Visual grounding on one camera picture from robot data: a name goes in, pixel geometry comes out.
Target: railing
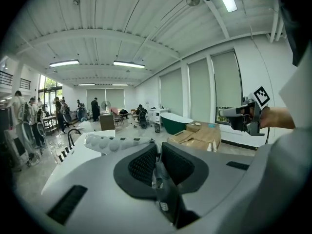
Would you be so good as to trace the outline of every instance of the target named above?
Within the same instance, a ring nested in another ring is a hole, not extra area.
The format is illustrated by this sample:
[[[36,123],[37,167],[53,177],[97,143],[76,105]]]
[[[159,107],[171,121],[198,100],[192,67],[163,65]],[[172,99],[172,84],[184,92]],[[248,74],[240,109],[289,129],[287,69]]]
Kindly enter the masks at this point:
[[[0,71],[0,84],[12,86],[13,75]]]
[[[30,89],[30,83],[31,83],[31,81],[21,78],[19,87],[25,88],[25,89]]]

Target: green bathtub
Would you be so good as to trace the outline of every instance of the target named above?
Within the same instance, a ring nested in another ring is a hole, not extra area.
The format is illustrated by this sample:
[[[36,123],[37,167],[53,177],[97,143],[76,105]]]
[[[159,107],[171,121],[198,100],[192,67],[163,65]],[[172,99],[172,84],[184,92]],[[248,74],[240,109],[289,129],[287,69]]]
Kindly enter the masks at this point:
[[[185,118],[173,113],[161,113],[161,122],[167,133],[175,135],[182,130],[186,130],[186,124],[193,122],[192,119]]]

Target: hair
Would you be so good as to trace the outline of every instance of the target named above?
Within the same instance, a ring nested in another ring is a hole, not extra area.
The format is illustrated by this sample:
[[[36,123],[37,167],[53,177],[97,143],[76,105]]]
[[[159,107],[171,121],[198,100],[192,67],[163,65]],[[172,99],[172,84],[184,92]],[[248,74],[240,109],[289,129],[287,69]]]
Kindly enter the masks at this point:
[[[21,96],[20,90],[17,90],[17,91],[15,92],[14,96]]]

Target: roller shade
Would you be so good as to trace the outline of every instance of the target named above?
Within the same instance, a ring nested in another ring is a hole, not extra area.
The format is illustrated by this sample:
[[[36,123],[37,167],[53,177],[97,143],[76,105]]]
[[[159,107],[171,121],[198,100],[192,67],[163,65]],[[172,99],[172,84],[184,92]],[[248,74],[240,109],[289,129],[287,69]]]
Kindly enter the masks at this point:
[[[216,106],[241,106],[241,82],[234,51],[211,57],[214,66]]]
[[[97,98],[98,105],[101,106],[102,101],[105,101],[105,89],[87,89],[87,109],[91,108],[91,102]]]
[[[123,89],[106,89],[106,100],[111,103],[111,107],[117,107],[118,109],[125,108]]]
[[[210,82],[207,60],[189,64],[191,119],[210,121]]]
[[[182,74],[181,69],[174,70],[160,77],[161,105],[171,113],[183,115]]]

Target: forearm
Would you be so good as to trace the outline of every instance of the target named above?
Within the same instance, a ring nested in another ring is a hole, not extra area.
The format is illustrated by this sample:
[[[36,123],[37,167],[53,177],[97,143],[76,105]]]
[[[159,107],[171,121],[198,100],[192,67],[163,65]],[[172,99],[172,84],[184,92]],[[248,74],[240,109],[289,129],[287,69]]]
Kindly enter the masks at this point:
[[[293,118],[287,108],[268,107],[264,109],[267,120],[261,124],[261,127],[279,127],[294,129]]]

